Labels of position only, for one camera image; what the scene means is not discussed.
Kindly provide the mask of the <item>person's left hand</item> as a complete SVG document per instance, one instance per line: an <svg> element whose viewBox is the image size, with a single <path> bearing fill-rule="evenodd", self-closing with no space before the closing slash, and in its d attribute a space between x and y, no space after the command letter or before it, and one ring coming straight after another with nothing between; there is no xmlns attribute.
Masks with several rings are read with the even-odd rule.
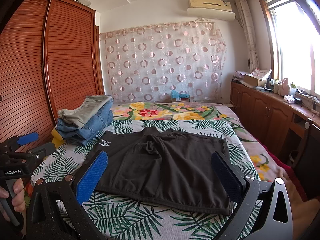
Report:
<svg viewBox="0 0 320 240"><path fill-rule="evenodd" d="M24 185L23 180L17 179L13 184L13 191L16 196L12 199L12 205L16 212L23 212L25 210L25 201L24 201ZM0 187L0 195L2 199L7 199L10 194L3 187Z"/></svg>

